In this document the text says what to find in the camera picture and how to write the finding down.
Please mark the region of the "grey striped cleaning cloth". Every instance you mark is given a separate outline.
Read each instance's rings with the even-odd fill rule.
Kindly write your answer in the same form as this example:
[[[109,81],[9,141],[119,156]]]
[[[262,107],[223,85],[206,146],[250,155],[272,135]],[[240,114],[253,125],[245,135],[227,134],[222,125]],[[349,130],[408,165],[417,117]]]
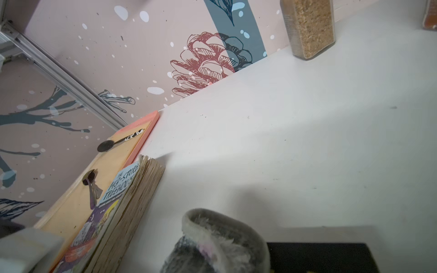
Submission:
[[[182,218],[182,237],[166,258],[163,273],[269,273],[266,241],[249,225],[196,208]]]

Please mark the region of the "black Chinese paperback book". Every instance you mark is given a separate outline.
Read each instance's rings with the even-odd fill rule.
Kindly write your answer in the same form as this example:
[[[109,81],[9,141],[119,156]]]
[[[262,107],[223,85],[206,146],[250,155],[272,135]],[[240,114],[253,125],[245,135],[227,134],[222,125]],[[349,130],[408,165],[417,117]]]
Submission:
[[[364,243],[269,242],[272,273],[378,273]]]

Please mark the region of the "grey treehouse paperback book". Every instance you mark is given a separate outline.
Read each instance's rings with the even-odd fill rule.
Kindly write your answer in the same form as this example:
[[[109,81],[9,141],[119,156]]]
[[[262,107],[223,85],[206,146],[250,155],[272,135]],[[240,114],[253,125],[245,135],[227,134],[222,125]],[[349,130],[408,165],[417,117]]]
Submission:
[[[143,155],[122,169],[53,271],[115,273],[164,171]]]

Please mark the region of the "black spoon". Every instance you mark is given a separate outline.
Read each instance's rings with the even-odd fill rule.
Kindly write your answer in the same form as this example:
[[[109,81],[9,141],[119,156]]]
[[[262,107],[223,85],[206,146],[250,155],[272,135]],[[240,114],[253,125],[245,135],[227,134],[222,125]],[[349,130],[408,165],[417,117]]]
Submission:
[[[132,138],[135,138],[136,136],[141,135],[144,131],[145,131],[145,129],[140,129],[131,135],[128,135],[122,139],[119,139],[118,141],[113,141],[113,140],[103,141],[97,147],[97,151],[98,152],[107,152],[110,149],[112,149],[115,145],[123,143],[123,142],[127,142],[127,141],[131,140]]]

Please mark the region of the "glass jar brown spice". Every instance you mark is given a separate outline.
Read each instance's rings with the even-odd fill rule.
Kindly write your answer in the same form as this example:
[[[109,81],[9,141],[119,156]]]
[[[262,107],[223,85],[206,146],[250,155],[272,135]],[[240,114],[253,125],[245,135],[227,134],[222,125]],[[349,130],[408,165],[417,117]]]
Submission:
[[[294,56],[311,60],[335,44],[331,0],[288,0],[280,7]]]

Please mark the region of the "glass jar orange spice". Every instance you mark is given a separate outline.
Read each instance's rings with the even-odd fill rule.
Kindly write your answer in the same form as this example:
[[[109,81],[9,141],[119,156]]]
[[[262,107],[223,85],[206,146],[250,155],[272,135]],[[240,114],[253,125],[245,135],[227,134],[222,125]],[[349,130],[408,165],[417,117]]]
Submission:
[[[422,27],[425,30],[437,30],[437,0],[427,0]]]

